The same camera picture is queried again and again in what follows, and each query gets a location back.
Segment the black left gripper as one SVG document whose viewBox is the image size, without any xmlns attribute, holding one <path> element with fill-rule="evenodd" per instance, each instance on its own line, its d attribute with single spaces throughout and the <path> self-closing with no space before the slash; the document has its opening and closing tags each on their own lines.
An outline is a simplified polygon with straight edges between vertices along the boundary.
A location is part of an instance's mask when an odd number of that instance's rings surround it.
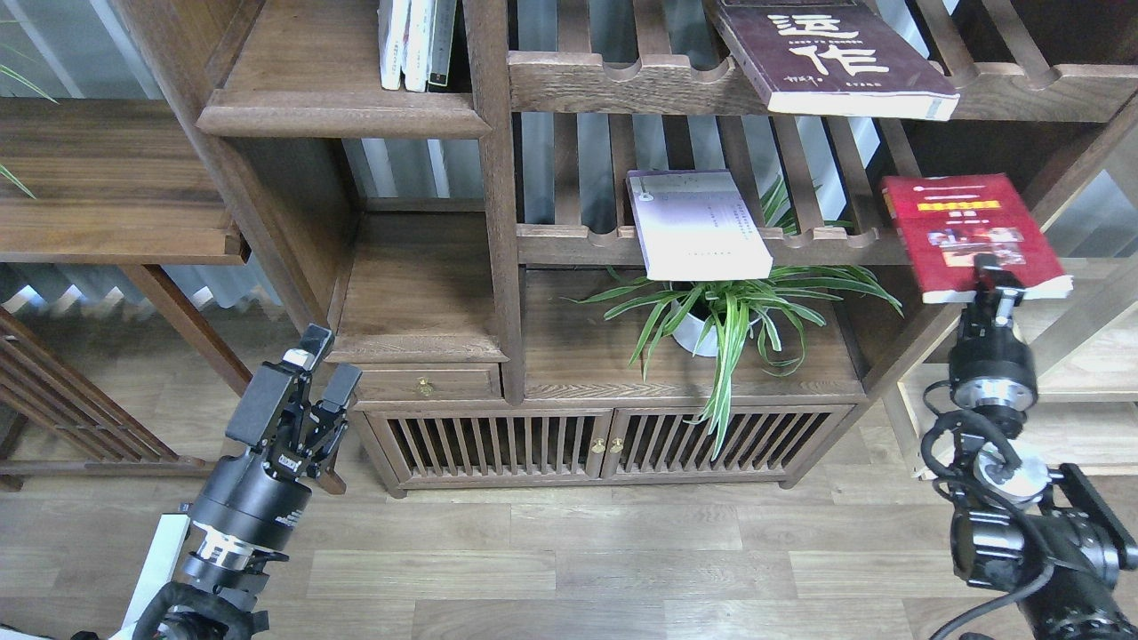
<svg viewBox="0 0 1138 640">
<path fill-rule="evenodd" d="M 333 470 L 362 370 L 338 364 L 316 404 L 308 401 L 314 369 L 325 360 L 333 333 L 310 325 L 296 348 L 253 374 L 225 428 L 245 444 L 220 458 L 188 512 L 203 531 L 203 563 L 261 563 L 281 556 L 310 503 L 310 478 L 332 495 L 346 491 Z"/>
</svg>

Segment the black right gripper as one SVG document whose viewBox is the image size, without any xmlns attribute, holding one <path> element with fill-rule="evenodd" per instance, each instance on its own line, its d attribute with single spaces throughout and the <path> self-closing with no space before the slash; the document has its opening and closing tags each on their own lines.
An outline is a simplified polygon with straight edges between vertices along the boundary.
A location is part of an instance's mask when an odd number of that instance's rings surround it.
<svg viewBox="0 0 1138 640">
<path fill-rule="evenodd" d="M 962 311 L 950 351 L 950 397 L 966 409 L 1026 411 L 1038 400 L 1038 381 L 1032 353 L 1013 325 L 1025 288 L 990 252 L 975 256 L 973 271 L 975 295 Z"/>
</svg>

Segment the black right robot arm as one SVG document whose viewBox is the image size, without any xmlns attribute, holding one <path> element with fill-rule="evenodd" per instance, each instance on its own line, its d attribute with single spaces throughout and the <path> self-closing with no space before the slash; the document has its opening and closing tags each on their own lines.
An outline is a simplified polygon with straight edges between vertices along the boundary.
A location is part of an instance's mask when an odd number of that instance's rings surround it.
<svg viewBox="0 0 1138 640">
<path fill-rule="evenodd" d="M 999 597 L 934 637 L 1016 604 L 1037 639 L 1133 639 L 1113 596 L 1120 573 L 1135 568 L 1133 535 L 1077 465 L 1050 468 L 1017 443 L 1038 397 L 1033 356 L 1014 333 L 1025 288 L 990 254 L 976 256 L 974 272 L 942 381 L 955 409 L 923 434 L 921 456 L 955 509 L 955 574 Z"/>
</svg>

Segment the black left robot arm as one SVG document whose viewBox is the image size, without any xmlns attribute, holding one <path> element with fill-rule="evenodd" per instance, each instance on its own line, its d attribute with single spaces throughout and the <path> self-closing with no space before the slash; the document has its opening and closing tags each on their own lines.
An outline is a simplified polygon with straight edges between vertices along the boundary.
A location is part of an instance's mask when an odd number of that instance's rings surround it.
<svg viewBox="0 0 1138 640">
<path fill-rule="evenodd" d="M 188 582 L 158 589 L 134 639 L 251 639 L 269 629 L 267 612 L 256 612 L 265 564 L 287 560 L 312 495 L 304 479 L 328 474 L 361 378 L 357 367 L 338 366 L 324 396 L 310 401 L 314 370 L 332 347 L 333 333 L 310 325 L 296 348 L 253 374 L 225 429 L 244 453 L 220 458 L 188 510 L 204 534 L 182 564 Z"/>
</svg>

